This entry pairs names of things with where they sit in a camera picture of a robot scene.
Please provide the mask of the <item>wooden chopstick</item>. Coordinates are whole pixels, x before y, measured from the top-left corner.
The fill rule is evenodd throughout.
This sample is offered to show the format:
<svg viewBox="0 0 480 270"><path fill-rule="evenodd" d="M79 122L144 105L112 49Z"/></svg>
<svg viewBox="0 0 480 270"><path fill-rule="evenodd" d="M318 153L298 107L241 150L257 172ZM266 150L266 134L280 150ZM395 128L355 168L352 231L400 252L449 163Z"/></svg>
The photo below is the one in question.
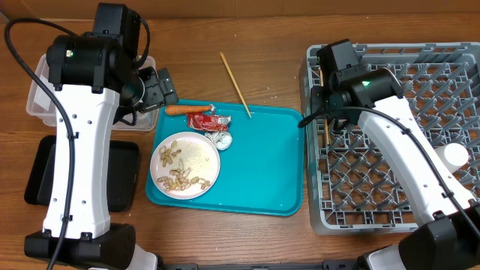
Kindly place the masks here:
<svg viewBox="0 0 480 270"><path fill-rule="evenodd" d="M244 109L245 109L246 112L247 112L248 117L249 117L250 119L252 119L251 111L250 111L250 109L248 108L248 105L247 105L247 103L246 103L246 101L245 101L245 98L243 97L243 94L242 94L242 92L241 92L241 90L240 90L240 88L239 88L239 85L238 85L238 83L236 82L236 78L234 77L233 72L231 71L231 68L230 68L230 66L229 66L229 64L228 64L228 62L227 62L227 59L226 59L225 55L224 55L223 52L221 52L221 51L219 52L219 54L220 54L220 58L221 58L221 60L222 60L222 62L223 62L223 64L224 64L224 66L225 66L225 68L226 68L226 71L227 71L227 73L229 74L230 79L232 80L232 84L234 85L234 88L235 88L235 90L237 91L237 94L238 94L238 96L239 96L239 98L240 98L240 100L241 100L241 103L243 104Z"/></svg>
<svg viewBox="0 0 480 270"><path fill-rule="evenodd" d="M319 83L322 89L324 88L324 81L323 81L323 71L319 67ZM323 119L323 126L324 126L324 139L325 139L325 147L330 146L330 133L329 133L329 120L325 117Z"/></svg>

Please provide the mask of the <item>white plastic cup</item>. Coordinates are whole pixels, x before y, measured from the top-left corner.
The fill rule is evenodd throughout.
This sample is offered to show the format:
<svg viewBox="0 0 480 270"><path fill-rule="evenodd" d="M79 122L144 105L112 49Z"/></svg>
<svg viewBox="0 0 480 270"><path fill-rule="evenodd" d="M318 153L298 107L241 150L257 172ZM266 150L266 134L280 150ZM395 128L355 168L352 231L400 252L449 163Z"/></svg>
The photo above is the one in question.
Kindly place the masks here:
<svg viewBox="0 0 480 270"><path fill-rule="evenodd" d="M434 149L450 173L455 173L469 160L467 149L459 143L449 143Z"/></svg>

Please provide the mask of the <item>white bowl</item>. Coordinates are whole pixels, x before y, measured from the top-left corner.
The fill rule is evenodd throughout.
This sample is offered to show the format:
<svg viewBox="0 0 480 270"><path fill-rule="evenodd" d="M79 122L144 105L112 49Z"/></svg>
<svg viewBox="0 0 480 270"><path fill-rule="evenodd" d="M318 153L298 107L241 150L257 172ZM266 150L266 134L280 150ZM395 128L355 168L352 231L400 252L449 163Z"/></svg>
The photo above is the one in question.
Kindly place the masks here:
<svg viewBox="0 0 480 270"><path fill-rule="evenodd" d="M386 67L384 67L383 69L386 70L389 73L390 77L392 78L392 80L394 81L394 83L396 85L401 86L401 83L399 82L398 78L395 76L395 74L390 69L388 69Z"/></svg>

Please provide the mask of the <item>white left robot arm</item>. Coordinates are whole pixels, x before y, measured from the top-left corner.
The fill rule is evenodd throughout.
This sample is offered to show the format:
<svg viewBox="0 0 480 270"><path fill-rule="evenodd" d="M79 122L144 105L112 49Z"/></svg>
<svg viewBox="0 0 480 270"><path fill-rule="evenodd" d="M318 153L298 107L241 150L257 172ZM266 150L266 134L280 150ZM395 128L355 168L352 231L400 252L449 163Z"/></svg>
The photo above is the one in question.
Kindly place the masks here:
<svg viewBox="0 0 480 270"><path fill-rule="evenodd" d="M26 256L78 269L161 269L130 224L112 223L107 205L110 137L118 108L144 110L138 73L146 53L138 31L57 37L46 53L46 92L56 106L52 194L39 232L27 235Z"/></svg>

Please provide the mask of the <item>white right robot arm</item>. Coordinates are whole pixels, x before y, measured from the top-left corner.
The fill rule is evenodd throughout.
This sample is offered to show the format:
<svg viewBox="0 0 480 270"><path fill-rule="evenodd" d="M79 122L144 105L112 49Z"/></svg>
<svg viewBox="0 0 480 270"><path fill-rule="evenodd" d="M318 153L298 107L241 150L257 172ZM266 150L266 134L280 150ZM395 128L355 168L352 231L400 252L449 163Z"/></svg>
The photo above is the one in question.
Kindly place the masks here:
<svg viewBox="0 0 480 270"><path fill-rule="evenodd" d="M470 269L479 264L479 201L428 142L388 69L322 68L321 104L310 119L357 125L382 153L406 194L417 230L361 255L354 269Z"/></svg>

